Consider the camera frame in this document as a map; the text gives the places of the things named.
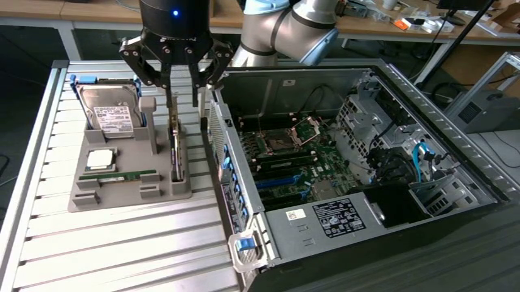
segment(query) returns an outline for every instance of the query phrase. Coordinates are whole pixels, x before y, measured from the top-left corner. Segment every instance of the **gray 3d-printed holder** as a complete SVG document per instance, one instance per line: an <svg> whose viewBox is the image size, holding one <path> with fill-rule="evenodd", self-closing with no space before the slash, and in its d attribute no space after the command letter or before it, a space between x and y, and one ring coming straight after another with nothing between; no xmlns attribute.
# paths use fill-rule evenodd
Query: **gray 3d-printed holder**
<svg viewBox="0 0 520 292"><path fill-rule="evenodd" d="M68 211L97 210L136 204L159 203L191 197L189 171L187 166L185 129L179 133L181 157L181 181L171 181L171 146L167 126L155 126L152 112L155 100L147 100L141 112L147 127L133 129L133 138L105 139L100 130L85 130L77 161ZM123 182L100 182L99 179L80 179L80 176L105 175L107 172L85 172L91 150L115 150L115 172L127 173L155 170L140 175L140 179Z"/></svg>

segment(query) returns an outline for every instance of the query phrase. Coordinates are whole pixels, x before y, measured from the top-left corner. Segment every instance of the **desk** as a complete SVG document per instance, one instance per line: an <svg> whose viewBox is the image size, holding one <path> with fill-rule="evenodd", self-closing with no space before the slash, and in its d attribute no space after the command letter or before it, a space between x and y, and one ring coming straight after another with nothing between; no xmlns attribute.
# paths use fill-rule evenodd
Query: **desk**
<svg viewBox="0 0 520 292"><path fill-rule="evenodd" d="M441 10L434 5L422 0L402 0L414 7L429 5L433 15ZM137 0L127 0L125 3L137 6ZM398 12L385 10L378 5L381 11L391 17L397 17ZM235 0L214 0L212 17L210 18L210 29L214 33L234 33L242 31L243 15ZM115 0L91 0L89 3L69 3L62 0L0 0L0 25L41 26L58 30L62 46L70 60L80 60L80 50L77 49L73 29L107 29L107 30L140 30L140 14L119 6ZM423 31L402 31L394 25L374 22L369 18L354 18L343 16L338 19L337 28L339 38L381 40L381 41L409 41L429 43L433 34ZM422 81L430 69L437 64L439 58L446 53L462 27L455 27L453 32L441 33L435 40L439 43L438 50L426 64L425 69L415 82ZM462 44L478 44L492 46L520 46L520 39L496 38L478 27L469 32Z"/></svg>

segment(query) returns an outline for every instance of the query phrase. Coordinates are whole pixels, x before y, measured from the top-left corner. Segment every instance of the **black pole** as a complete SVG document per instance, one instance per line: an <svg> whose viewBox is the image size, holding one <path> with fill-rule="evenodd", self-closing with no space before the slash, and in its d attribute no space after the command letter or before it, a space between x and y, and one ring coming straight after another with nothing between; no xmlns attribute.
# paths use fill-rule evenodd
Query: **black pole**
<svg viewBox="0 0 520 292"><path fill-rule="evenodd" d="M461 41L464 40L465 36L468 35L469 31L472 30L472 28L474 27L474 25L477 24L480 18L484 16L484 14L488 12L488 9L490 7L490 5L493 4L494 0L488 0L488 2L485 3L484 7L478 10L477 12L477 15L473 17L472 21L468 23L468 25L465 26L461 34L458 35L457 39L453 41L453 44L449 46L447 50L446 50L446 53L443 53L442 57L439 58L435 66L431 68L430 70L430 73L427 73L427 75L425 76L422 82L419 82L417 84L417 88L419 90L422 90L429 82L429 80L431 79L433 75L435 74L437 70L439 69L439 67L442 67L442 64L443 62L447 60L450 54L453 53L454 49L457 48L457 46L461 44Z"/></svg>

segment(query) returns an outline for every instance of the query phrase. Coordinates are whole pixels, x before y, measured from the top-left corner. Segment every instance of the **blue cable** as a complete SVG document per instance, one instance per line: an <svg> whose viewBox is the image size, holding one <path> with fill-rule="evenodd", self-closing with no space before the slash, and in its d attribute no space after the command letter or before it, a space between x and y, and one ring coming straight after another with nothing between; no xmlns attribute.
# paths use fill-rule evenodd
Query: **blue cable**
<svg viewBox="0 0 520 292"><path fill-rule="evenodd" d="M429 152L433 155L435 154L434 151L427 147L427 144L423 142L417 143L417 145L413 148L411 159L413 159L413 166L415 166L415 170L417 170L418 182L421 182L419 148L422 148L423 152Z"/></svg>

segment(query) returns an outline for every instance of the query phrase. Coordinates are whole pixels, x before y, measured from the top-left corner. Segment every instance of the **motherboard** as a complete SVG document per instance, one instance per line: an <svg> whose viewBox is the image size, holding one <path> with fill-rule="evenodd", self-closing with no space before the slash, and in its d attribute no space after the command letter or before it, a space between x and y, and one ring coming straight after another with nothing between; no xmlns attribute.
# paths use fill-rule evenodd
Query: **motherboard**
<svg viewBox="0 0 520 292"><path fill-rule="evenodd" d="M239 137L266 210L335 198L359 185L320 119Z"/></svg>

